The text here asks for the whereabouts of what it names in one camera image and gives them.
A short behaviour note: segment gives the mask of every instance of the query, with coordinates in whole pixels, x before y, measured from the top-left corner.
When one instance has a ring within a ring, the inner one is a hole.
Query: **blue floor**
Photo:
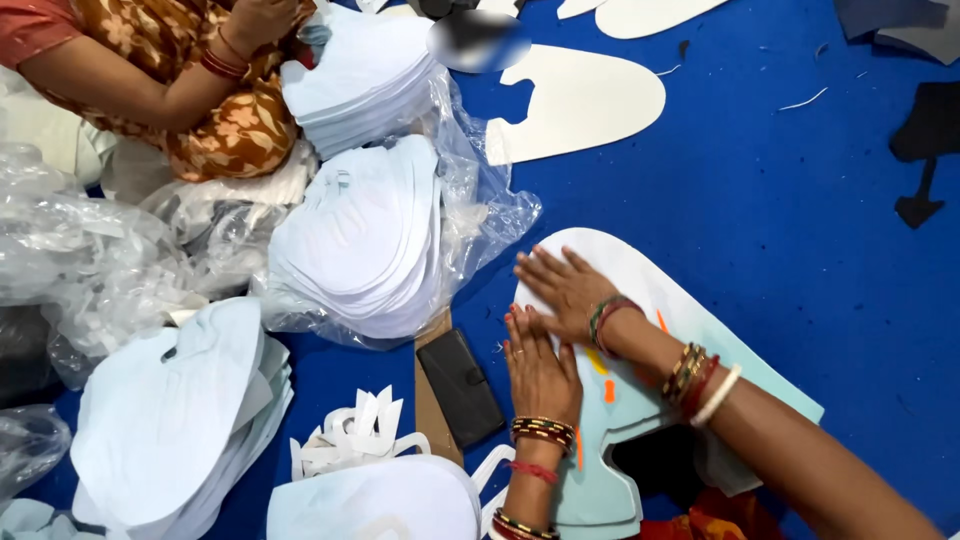
[[[568,227],[592,227],[636,246],[781,374],[826,409],[823,427],[863,458],[944,532],[960,528],[956,465],[960,364],[960,158],[940,160],[932,198],[947,206],[917,231],[894,214],[922,165],[899,163],[887,140],[909,113],[917,83],[956,70],[848,45],[829,0],[731,0],[652,37],[617,40],[592,14],[558,21],[560,0],[529,0],[520,19],[534,42],[613,55],[664,76],[666,109],[615,144],[514,168],[515,189],[544,214],[516,246]],[[829,49],[814,61],[824,42]],[[856,78],[866,71],[867,74]],[[533,86],[495,74],[458,76],[475,116],[521,120]],[[811,105],[784,112],[828,86]],[[453,322],[486,370],[506,415],[506,367],[494,344],[516,288],[512,255],[481,271],[454,302]],[[413,349],[367,353],[312,335],[285,335],[297,398],[280,435],[225,501],[207,538],[262,539],[270,489],[289,479],[287,437],[302,441],[356,388],[394,386],[414,427]],[[76,420],[76,395],[58,407]],[[506,434],[466,455],[472,471]],[[68,460],[27,496],[70,505]],[[662,498],[648,517],[678,511]],[[812,534],[794,514],[789,538]]]

